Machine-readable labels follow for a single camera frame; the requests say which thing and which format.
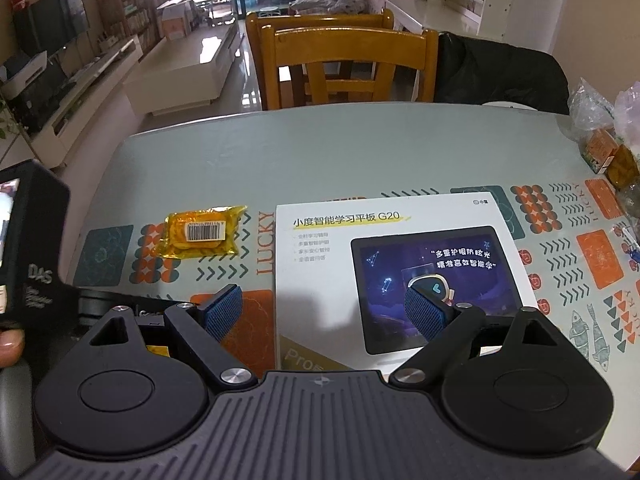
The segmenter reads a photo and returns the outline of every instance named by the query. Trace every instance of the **fingernail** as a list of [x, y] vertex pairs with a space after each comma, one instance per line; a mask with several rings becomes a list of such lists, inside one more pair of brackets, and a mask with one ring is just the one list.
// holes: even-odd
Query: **fingernail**
[[22, 330], [6, 330], [0, 333], [0, 348], [12, 348], [19, 346], [24, 341]]

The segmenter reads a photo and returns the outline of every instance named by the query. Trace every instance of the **tablet image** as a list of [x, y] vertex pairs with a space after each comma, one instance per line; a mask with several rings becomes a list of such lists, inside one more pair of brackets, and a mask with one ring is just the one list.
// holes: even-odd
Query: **tablet image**
[[419, 348], [426, 341], [404, 313], [412, 280], [428, 276], [450, 304], [471, 303], [491, 316], [522, 307], [511, 269], [490, 226], [356, 238], [351, 241], [367, 352]]

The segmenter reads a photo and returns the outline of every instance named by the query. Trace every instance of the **television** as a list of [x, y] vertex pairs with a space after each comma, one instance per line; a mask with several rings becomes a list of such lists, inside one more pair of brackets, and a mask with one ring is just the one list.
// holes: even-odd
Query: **television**
[[51, 56], [89, 28], [82, 0], [38, 0], [14, 13], [18, 46], [29, 56]]

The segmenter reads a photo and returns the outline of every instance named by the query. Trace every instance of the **wooden chair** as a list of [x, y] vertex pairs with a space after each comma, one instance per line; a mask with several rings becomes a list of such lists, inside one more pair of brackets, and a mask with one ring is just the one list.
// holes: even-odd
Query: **wooden chair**
[[[389, 99], [396, 66], [419, 70], [417, 99], [432, 102], [438, 62], [438, 33], [426, 30], [421, 36], [359, 27], [310, 27], [276, 31], [262, 29], [262, 58], [267, 108], [279, 110], [278, 68], [306, 65], [313, 104], [326, 104], [334, 92], [370, 92], [372, 101]], [[327, 79], [323, 63], [361, 60], [376, 63], [372, 80]]]
[[[384, 9], [382, 14], [336, 14], [332, 16], [310, 14], [306, 16], [268, 16], [264, 18], [259, 18], [255, 12], [251, 12], [247, 15], [245, 24], [249, 46], [254, 56], [255, 73], [262, 97], [262, 109], [267, 110], [264, 62], [262, 60], [262, 42], [260, 39], [260, 32], [263, 27], [270, 25], [276, 31], [300, 27], [370, 27], [391, 30], [394, 28], [394, 16], [389, 9]], [[340, 78], [350, 78], [352, 65], [353, 60], [340, 64]], [[306, 78], [303, 75], [302, 67], [290, 66], [289, 73], [291, 74], [293, 105], [304, 106], [306, 102]]]

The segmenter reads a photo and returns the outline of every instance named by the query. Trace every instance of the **metal screw cap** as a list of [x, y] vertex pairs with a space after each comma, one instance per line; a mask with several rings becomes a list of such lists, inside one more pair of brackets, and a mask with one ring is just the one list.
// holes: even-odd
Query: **metal screw cap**
[[396, 381], [404, 384], [417, 384], [425, 380], [426, 375], [418, 368], [402, 368], [394, 374], [394, 377]]
[[220, 374], [220, 379], [229, 384], [248, 383], [252, 374], [246, 368], [229, 368]]

